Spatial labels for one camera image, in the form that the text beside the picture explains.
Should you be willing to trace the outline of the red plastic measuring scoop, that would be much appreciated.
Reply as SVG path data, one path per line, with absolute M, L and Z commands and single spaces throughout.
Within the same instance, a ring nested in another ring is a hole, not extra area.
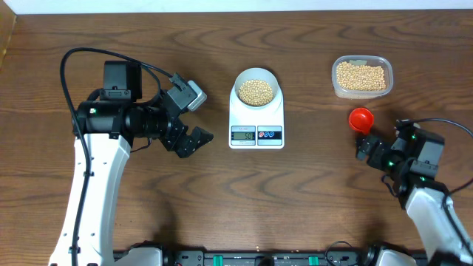
M 351 111 L 348 123 L 352 130 L 368 135 L 374 124 L 374 115 L 369 109 L 359 107 Z

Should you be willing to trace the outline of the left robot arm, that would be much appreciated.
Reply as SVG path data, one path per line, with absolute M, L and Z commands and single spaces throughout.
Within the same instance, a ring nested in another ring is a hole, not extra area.
M 113 228 L 120 180 L 133 141 L 159 140 L 180 158 L 191 156 L 213 135 L 190 130 L 179 119 L 206 99 L 193 81 L 171 76 L 172 88 L 148 103 L 142 97 L 144 68 L 130 61 L 106 61 L 103 88 L 75 110 L 75 170 L 61 236 L 50 265 L 161 265 L 160 249 L 144 246 L 122 259 L 113 254 Z

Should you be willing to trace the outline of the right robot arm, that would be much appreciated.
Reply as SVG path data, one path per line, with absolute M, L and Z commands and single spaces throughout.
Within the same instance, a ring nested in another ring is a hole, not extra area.
M 455 213 L 450 191 L 435 179 L 445 140 L 421 129 L 420 120 L 398 120 L 389 143 L 369 134 L 358 139 L 356 157 L 391 179 L 388 190 L 414 223 L 430 265 L 471 265 L 472 239 Z

